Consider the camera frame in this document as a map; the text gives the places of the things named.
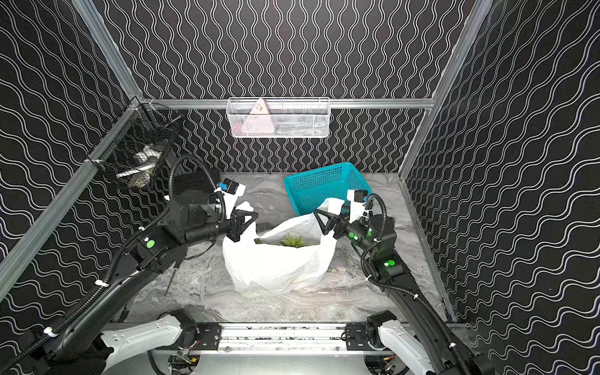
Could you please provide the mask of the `pineapple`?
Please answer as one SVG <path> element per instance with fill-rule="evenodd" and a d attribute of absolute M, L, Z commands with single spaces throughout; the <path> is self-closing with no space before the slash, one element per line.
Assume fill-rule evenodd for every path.
<path fill-rule="evenodd" d="M 291 248 L 302 248 L 305 247 L 307 243 L 303 240 L 301 236 L 286 234 L 281 239 L 281 245 Z"/>

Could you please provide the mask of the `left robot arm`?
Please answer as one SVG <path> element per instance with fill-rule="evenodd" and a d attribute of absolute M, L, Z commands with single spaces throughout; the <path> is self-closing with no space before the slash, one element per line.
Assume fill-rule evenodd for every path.
<path fill-rule="evenodd" d="M 109 356 L 116 353 L 101 339 L 102 330 L 131 298 L 170 267 L 182 263 L 190 246 L 219 238 L 238 242 L 256 222 L 256 212 L 234 205 L 244 193 L 242 184 L 229 178 L 216 181 L 197 156 L 181 156 L 173 165 L 179 167 L 184 161 L 194 162 L 204 174 L 202 185 L 178 188 L 188 175 L 171 171 L 165 209 L 120 246 L 93 289 L 6 361 L 2 373 L 33 359 L 42 374 L 73 373 L 79 365 L 83 373 L 100 374 Z"/>

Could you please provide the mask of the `white plastic bag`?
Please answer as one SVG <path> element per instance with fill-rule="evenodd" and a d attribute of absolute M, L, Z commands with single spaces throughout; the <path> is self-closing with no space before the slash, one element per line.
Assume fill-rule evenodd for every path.
<path fill-rule="evenodd" d="M 281 245 L 286 235 L 301 236 L 302 248 Z M 337 240 L 323 235 L 314 214 L 293 217 L 259 235 L 253 223 L 239 242 L 223 239 L 223 259 L 240 293 L 285 294 L 319 283 L 334 257 Z"/>

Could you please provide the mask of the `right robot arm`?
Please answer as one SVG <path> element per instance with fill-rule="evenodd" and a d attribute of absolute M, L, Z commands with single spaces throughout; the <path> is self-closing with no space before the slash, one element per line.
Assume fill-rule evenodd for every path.
<path fill-rule="evenodd" d="M 412 271 L 395 250 L 397 234 L 381 196 L 352 191 L 348 212 L 315 209 L 322 234 L 347 238 L 359 253 L 370 284 L 399 308 L 411 333 L 388 312 L 367 321 L 367 343 L 391 350 L 414 374 L 493 374 L 490 360 L 464 344 L 435 311 L 420 290 Z"/>

